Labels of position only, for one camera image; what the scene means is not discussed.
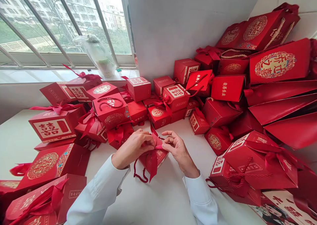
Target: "white plastic bag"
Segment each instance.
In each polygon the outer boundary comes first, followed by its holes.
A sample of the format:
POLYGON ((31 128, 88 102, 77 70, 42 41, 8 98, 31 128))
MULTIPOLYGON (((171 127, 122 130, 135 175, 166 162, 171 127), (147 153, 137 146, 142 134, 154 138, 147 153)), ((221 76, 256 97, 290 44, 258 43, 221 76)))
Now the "white plastic bag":
POLYGON ((79 35, 74 42, 82 45, 93 64, 105 77, 114 75, 116 65, 111 54, 94 34, 79 35))

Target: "white table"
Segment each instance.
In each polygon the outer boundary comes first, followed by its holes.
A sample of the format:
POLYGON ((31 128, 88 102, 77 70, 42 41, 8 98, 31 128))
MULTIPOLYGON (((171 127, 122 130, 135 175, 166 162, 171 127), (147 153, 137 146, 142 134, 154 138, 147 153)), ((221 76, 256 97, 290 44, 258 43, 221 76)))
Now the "white table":
MULTIPOLYGON (((22 110, 0 125, 1 153, 0 179, 20 179, 9 173, 15 163, 32 162, 37 155, 33 148, 40 139, 28 120, 40 111, 22 110)), ((150 124, 136 126, 150 131, 150 124)), ((205 178, 209 175, 216 158, 203 135, 193 135, 188 119, 183 119, 157 130, 174 130, 185 142, 197 167, 205 178)), ((91 153, 86 176, 90 181, 106 159, 115 152, 108 143, 91 153)), ((143 166, 137 163, 137 173, 142 175, 143 166)), ((104 224, 107 225, 161 225, 196 224, 190 210, 189 198, 182 181, 183 173, 171 154, 158 169, 150 184, 133 178, 131 172, 122 184, 122 193, 107 210, 104 224)), ((226 194, 212 189, 220 210, 229 225, 265 225, 247 205, 234 202, 226 194)))

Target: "metal window bar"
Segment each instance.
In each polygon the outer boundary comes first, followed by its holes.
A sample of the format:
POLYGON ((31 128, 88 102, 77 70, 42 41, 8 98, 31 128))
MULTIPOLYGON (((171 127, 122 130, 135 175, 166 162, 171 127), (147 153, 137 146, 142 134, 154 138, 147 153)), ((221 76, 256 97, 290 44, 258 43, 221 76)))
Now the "metal window bar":
POLYGON ((40 24, 43 26, 43 28, 46 30, 46 32, 49 34, 49 36, 51 37, 51 39, 53 40, 53 42, 56 44, 56 46, 59 48, 59 50, 61 51, 61 53, 64 55, 64 57, 67 59, 67 61, 69 62, 69 64, 72 67, 75 67, 75 65, 73 64, 72 60, 69 58, 69 56, 67 55, 67 53, 65 52, 65 50, 63 49, 63 47, 61 46, 60 42, 58 41, 58 39, 55 37, 55 35, 53 34, 53 32, 50 30, 50 28, 47 26, 47 24, 44 22, 44 20, 42 19, 42 17, 39 15, 39 13, 37 12, 37 10, 33 7, 33 5, 31 4, 31 2, 29 0, 23 0, 25 2, 25 4, 28 6, 28 8, 33 12, 33 14, 35 15, 35 17, 37 18, 37 20, 40 22, 40 24))
POLYGON ((29 47, 29 49, 31 49, 31 51, 33 53, 35 53, 35 55, 41 59, 41 61, 47 66, 47 67, 51 67, 51 65, 43 58, 43 56, 36 50, 36 48, 30 43, 30 41, 28 41, 27 38, 25 38, 18 30, 17 28, 15 28, 15 26, 6 18, 6 16, 4 14, 2 14, 0 12, 0 18, 10 27, 10 29, 13 30, 13 32, 25 43, 26 46, 29 47))
POLYGON ((0 52, 6 55, 9 59, 11 59, 16 65, 19 67, 23 67, 22 63, 20 63, 17 59, 15 59, 8 51, 0 46, 0 52))
POLYGON ((105 20, 103 18, 103 14, 102 14, 101 8, 99 6, 99 2, 98 2, 98 0, 93 0, 93 2, 95 3, 95 6, 96 6, 96 9, 97 9, 97 12, 98 12, 98 15, 99 15, 99 19, 100 19, 102 28, 103 28, 103 30, 105 32, 105 35, 106 35, 106 38, 107 38, 107 41, 108 41, 108 44, 109 44, 109 47, 110 47, 110 50, 111 50, 111 54, 112 54, 113 60, 115 61, 115 64, 117 65, 117 68, 118 68, 119 67, 119 63, 118 63, 118 60, 117 60, 117 56, 116 56, 115 51, 113 49, 113 46, 112 46, 112 43, 111 43, 111 39, 110 39, 108 30, 107 30, 107 26, 106 26, 105 20))

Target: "hand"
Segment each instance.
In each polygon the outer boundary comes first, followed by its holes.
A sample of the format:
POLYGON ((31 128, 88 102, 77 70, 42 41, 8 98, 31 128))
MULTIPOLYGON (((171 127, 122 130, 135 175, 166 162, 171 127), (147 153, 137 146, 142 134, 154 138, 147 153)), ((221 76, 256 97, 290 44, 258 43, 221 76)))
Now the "hand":
POLYGON ((141 154, 153 150, 154 147, 154 140, 149 132, 138 129, 131 134, 128 140, 113 154, 111 162, 115 168, 122 170, 138 159, 141 154))
POLYGON ((174 131, 165 131, 162 135, 169 135, 164 140, 162 148, 173 155, 175 160, 178 162, 179 168, 182 172, 184 172, 185 176, 188 178, 198 178, 200 176, 200 172, 189 155, 184 141, 174 131))

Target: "stack of gift boxes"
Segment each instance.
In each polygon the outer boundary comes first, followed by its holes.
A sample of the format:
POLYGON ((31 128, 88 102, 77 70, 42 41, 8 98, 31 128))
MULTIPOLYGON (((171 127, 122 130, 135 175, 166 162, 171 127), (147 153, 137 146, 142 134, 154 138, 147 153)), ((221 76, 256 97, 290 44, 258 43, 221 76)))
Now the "stack of gift boxes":
POLYGON ((317 224, 317 194, 308 185, 317 176, 282 147, 301 149, 317 136, 317 41, 284 43, 299 19, 298 6, 284 3, 233 24, 215 47, 176 60, 173 78, 155 78, 153 85, 123 77, 120 92, 98 75, 81 73, 42 88, 52 106, 32 107, 45 112, 29 120, 42 141, 39 154, 12 170, 21 181, 0 181, 5 222, 65 222, 86 185, 91 150, 107 141, 119 149, 145 120, 158 146, 139 158, 151 180, 152 165, 158 168, 168 155, 155 129, 188 119, 193 135, 204 135, 217 155, 211 188, 252 206, 268 224, 317 224), (53 189, 65 195, 55 213, 31 215, 43 194, 54 206, 53 189))

